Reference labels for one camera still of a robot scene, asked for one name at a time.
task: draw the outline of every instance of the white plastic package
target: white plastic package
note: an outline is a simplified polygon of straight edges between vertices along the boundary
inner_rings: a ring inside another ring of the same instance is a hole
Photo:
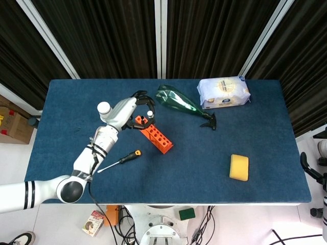
[[[241,76],[202,79],[197,89],[203,109],[243,105],[251,96]]]

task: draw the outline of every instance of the shoe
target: shoe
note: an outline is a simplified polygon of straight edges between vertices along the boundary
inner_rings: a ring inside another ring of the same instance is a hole
[[[327,139],[324,139],[318,143],[318,151],[321,157],[327,158]]]
[[[35,234],[31,231],[20,234],[15,239],[13,239],[10,245],[32,245],[35,241]]]

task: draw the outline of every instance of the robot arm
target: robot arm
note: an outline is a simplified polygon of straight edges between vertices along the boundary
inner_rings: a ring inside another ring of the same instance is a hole
[[[310,168],[307,162],[307,155],[305,152],[301,153],[300,162],[303,170],[310,175],[313,179],[317,181],[317,183],[322,185],[324,191],[327,191],[327,173],[321,175],[313,168]],[[323,217],[322,217],[322,237],[327,242],[327,197],[323,198]]]
[[[63,203],[77,202],[84,193],[87,182],[118,140],[118,132],[126,128],[145,129],[154,123],[154,101],[138,91],[132,97],[121,100],[114,108],[107,102],[98,105],[102,121],[107,125],[99,127],[90,143],[74,162],[70,176],[64,175],[49,181],[27,181],[0,185],[0,213],[38,206],[47,199],[58,198]],[[137,105],[148,105],[149,120],[140,125],[133,122],[132,114]]]

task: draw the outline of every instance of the blue table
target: blue table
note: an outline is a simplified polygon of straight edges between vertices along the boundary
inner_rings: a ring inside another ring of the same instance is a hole
[[[195,102],[199,80],[52,80],[38,127],[26,180],[71,174],[73,163],[100,121],[97,104],[115,105],[137,90],[155,98],[169,84]],[[136,149],[143,155],[96,174],[92,184],[100,203],[223,204],[303,203],[311,200],[299,163],[278,80],[247,80],[252,103],[214,109],[217,130],[206,122],[157,103],[156,126],[174,146],[163,155],[140,131],[124,130],[101,167]],[[139,107],[134,115],[145,114]],[[249,180],[229,178],[231,154],[249,157]],[[84,193],[79,203],[91,203]]]

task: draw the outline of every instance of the green sponge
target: green sponge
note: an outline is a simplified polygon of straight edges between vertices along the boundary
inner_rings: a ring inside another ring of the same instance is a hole
[[[186,219],[195,218],[194,208],[188,208],[179,211],[179,217],[181,221]]]

